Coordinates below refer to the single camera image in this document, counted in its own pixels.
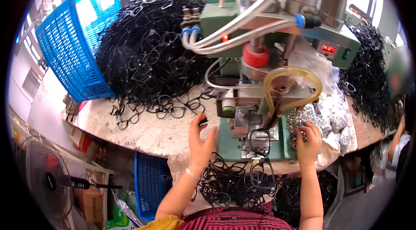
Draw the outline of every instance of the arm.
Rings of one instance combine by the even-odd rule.
[[[305,132],[307,142],[302,140]],[[296,150],[302,184],[300,186],[300,224],[302,229],[322,229],[324,207],[316,174],[315,160],[322,146],[321,132],[314,123],[306,123],[296,130]]]
[[[402,116],[400,119],[400,124],[398,125],[396,134],[393,137],[392,144],[390,145],[390,149],[388,150],[387,157],[390,163],[393,160],[394,150],[396,149],[396,146],[398,145],[400,141],[400,137],[401,137],[401,134],[403,134],[403,130],[404,130],[404,116]]]
[[[199,176],[204,171],[211,157],[214,148],[216,127],[213,127],[205,141],[200,140],[199,133],[207,125],[201,127],[198,123],[205,118],[205,114],[200,113],[189,124],[188,143],[190,148],[190,163],[188,169],[191,174],[185,172],[179,181],[169,190],[157,208],[155,220],[175,215],[179,218],[192,198],[192,194],[196,188]]]

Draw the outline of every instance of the red digital display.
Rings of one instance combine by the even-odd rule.
[[[322,45],[322,51],[325,51],[328,53],[335,53],[336,48],[328,46],[328,45]]]

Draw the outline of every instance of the woman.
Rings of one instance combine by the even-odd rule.
[[[273,217],[271,202],[262,205],[266,215],[246,212],[241,208],[228,210],[221,208],[220,212],[207,209],[186,217],[185,221],[181,219],[214,148],[216,127],[211,129],[205,141],[199,138],[200,131],[207,126],[206,124],[198,126],[204,118],[205,114],[200,113],[189,124],[188,142],[191,157],[186,172],[160,203],[155,221],[140,229],[293,229],[288,223]],[[301,131],[306,134],[307,142],[302,140]],[[315,159],[322,146],[321,133],[314,123],[308,122],[296,130],[296,138],[297,157],[302,176],[299,229],[322,229],[324,210],[315,169]]]

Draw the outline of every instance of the blue plastic crate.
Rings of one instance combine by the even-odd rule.
[[[77,101],[115,97],[94,60],[98,33],[120,9],[119,0],[65,0],[36,28],[49,67]]]
[[[168,160],[136,151],[134,157],[134,188],[140,219],[155,220],[157,208],[166,195],[162,175],[169,170]]]

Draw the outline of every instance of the black fan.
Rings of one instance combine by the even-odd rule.
[[[86,179],[71,177],[59,151],[42,137],[32,136],[26,146],[26,179],[32,196],[44,214],[54,220],[65,218],[71,211],[73,196],[71,188],[89,189]],[[93,184],[98,188],[122,188]]]

